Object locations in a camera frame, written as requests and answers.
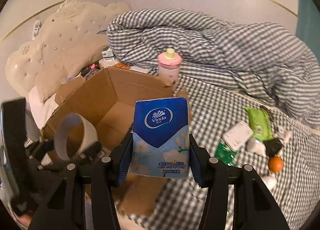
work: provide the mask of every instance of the teal curtain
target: teal curtain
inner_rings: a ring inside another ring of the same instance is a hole
[[[296,36],[312,50],[320,63],[320,12],[312,0],[299,0]]]

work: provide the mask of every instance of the pillow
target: pillow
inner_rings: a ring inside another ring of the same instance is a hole
[[[101,59],[101,51],[108,45],[106,35],[94,34],[80,39],[74,47],[61,52],[45,65],[35,79],[39,100],[44,102],[56,93],[58,87],[65,84],[68,78],[75,77],[84,67]]]

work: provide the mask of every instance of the green package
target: green package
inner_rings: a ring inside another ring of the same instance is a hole
[[[249,125],[253,131],[253,137],[260,141],[273,139],[268,113],[262,109],[245,108],[249,117]]]
[[[221,140],[214,156],[226,165],[236,167],[237,164],[234,161],[236,155],[237,152],[233,151],[224,140]]]

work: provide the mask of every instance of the pink bottle lid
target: pink bottle lid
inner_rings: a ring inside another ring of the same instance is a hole
[[[171,48],[168,48],[166,52],[161,53],[158,56],[159,65],[166,69],[176,69],[179,67],[181,62],[181,56]]]

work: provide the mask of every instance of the yellow bottle cap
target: yellow bottle cap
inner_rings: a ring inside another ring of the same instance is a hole
[[[176,58],[176,52],[174,51],[174,49],[171,48],[167,48],[167,51],[165,53],[165,58],[168,60],[174,60]]]

